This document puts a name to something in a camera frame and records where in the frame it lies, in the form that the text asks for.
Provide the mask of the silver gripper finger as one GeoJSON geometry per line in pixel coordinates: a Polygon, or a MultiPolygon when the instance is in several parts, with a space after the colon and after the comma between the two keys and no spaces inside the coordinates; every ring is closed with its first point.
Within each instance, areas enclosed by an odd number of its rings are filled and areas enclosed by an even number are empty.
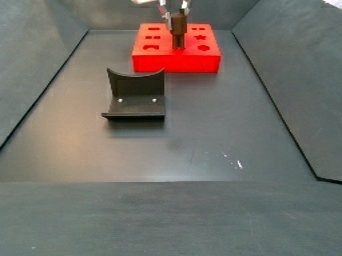
{"type": "Polygon", "coordinates": [[[162,16],[162,18],[165,19],[168,29],[172,30],[172,29],[173,29],[172,13],[169,12],[166,5],[168,5],[166,0],[160,0],[160,12],[161,12],[161,16],[162,16]]]}
{"type": "Polygon", "coordinates": [[[190,5],[192,5],[192,0],[182,0],[181,9],[184,10],[185,15],[189,15],[190,13],[190,5]]]}

